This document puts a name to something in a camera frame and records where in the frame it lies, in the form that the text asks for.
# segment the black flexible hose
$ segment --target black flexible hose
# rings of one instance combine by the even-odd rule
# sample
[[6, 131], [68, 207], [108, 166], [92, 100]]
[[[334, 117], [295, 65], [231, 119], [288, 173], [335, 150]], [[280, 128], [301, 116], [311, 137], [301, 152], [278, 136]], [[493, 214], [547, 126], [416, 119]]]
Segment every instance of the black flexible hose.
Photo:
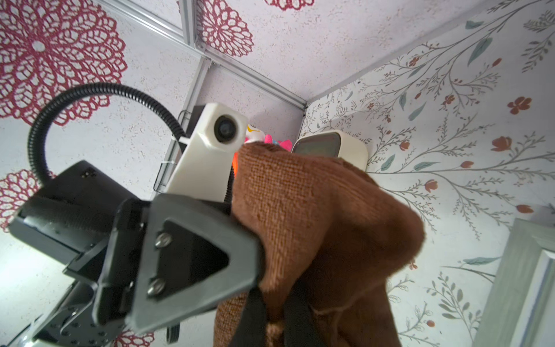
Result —
[[153, 97], [137, 90], [135, 88], [123, 86], [116, 83], [91, 83], [84, 84], [66, 90], [62, 94], [56, 96], [50, 101], [38, 114], [37, 119], [33, 122], [29, 138], [27, 141], [27, 151], [29, 156], [29, 163], [31, 170], [41, 185], [48, 183], [52, 177], [46, 165], [46, 154], [44, 152], [44, 145], [46, 144], [46, 135], [48, 129], [56, 119], [56, 117], [67, 106], [71, 105], [77, 100], [92, 97], [95, 95], [113, 94], [135, 100], [154, 113], [166, 123], [176, 139], [185, 136], [183, 128], [175, 117]]

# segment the red mandala pattern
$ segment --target red mandala pattern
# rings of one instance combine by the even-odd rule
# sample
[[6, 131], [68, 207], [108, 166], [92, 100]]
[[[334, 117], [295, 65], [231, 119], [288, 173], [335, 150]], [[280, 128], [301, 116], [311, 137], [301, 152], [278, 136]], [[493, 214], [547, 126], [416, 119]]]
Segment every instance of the red mandala pattern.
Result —
[[137, 336], [131, 330], [126, 330], [114, 340], [113, 347], [149, 347], [153, 341], [154, 333]]
[[[60, 92], [91, 82], [120, 83], [127, 69], [116, 21], [90, 0], [0, 1], [0, 118], [32, 124]], [[80, 100], [54, 121], [65, 125], [108, 106]]]
[[300, 10], [305, 6], [314, 5], [314, 0], [264, 0], [268, 5], [281, 8], [285, 11], [289, 8]]
[[247, 24], [224, 0], [199, 0], [196, 8], [197, 30], [205, 43], [233, 57], [253, 51]]
[[7, 233], [13, 213], [29, 199], [39, 186], [33, 173], [21, 170], [0, 180], [0, 229]]

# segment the small screen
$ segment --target small screen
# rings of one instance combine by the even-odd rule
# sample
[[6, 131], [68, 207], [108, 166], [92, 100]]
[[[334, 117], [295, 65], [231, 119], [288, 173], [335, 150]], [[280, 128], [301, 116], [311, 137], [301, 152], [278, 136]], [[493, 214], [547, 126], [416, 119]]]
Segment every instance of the small screen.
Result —
[[293, 153], [337, 157], [341, 147], [341, 137], [337, 133], [320, 134], [300, 139]]

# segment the brown towel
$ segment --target brown towel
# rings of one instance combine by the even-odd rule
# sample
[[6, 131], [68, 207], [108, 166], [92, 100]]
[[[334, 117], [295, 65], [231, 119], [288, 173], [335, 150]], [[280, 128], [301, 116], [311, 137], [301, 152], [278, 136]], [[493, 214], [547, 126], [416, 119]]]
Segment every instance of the brown towel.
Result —
[[[416, 255], [424, 231], [366, 173], [342, 159], [246, 144], [232, 214], [264, 245], [267, 346], [283, 346], [282, 306], [298, 279], [328, 346], [400, 346], [385, 281]], [[218, 306], [215, 347], [229, 344], [245, 298]]]

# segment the orange object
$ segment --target orange object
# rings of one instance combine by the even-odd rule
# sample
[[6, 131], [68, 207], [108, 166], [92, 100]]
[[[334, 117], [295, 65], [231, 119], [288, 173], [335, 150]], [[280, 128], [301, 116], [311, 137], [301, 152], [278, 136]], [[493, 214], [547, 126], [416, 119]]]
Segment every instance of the orange object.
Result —
[[235, 155], [233, 155], [233, 162], [231, 163], [231, 166], [233, 166], [233, 174], [235, 175], [235, 177], [237, 177], [237, 171], [239, 170], [239, 161], [237, 160], [237, 152], [235, 152]]

